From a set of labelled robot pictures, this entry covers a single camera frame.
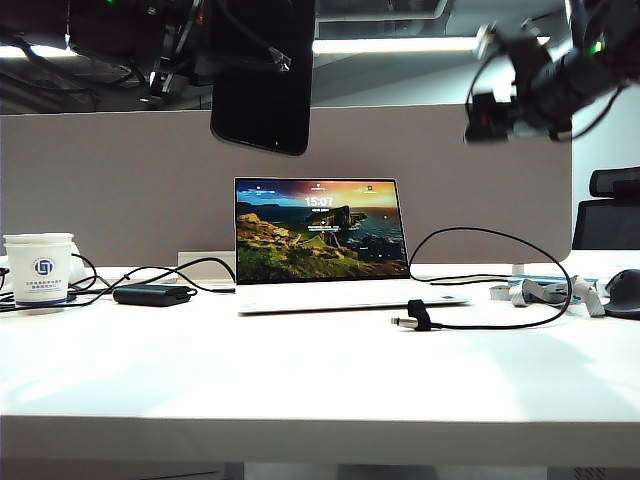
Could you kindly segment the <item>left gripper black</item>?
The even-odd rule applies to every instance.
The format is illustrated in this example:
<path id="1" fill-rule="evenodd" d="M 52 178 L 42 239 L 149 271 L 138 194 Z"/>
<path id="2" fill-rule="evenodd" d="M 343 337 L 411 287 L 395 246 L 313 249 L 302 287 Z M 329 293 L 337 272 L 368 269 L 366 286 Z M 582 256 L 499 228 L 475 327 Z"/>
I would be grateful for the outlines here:
<path id="1" fill-rule="evenodd" d="M 196 54 L 203 49 L 212 13 L 213 1 L 156 1 L 161 20 L 159 44 L 153 54 L 148 79 L 148 98 L 166 99 L 177 78 L 188 77 Z M 235 30 L 259 49 L 265 50 L 271 60 L 236 57 L 230 64 L 236 68 L 256 71 L 290 71 L 291 58 L 271 45 L 231 12 L 227 1 L 216 1 L 221 15 Z"/>

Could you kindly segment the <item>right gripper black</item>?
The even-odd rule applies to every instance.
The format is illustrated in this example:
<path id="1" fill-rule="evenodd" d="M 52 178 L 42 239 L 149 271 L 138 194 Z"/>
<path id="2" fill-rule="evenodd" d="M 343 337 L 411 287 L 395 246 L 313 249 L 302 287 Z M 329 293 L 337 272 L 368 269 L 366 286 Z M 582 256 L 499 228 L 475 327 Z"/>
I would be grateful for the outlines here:
<path id="1" fill-rule="evenodd" d="M 521 27 L 509 30 L 498 24 L 480 27 L 476 55 L 486 68 L 506 56 L 514 69 L 513 91 L 508 101 L 497 101 L 493 93 L 473 94 L 467 104 L 467 143 L 507 141 L 511 138 L 548 136 L 557 141 L 572 131 L 572 115 L 559 108 L 553 89 L 554 62 L 540 44 L 536 31 Z"/>

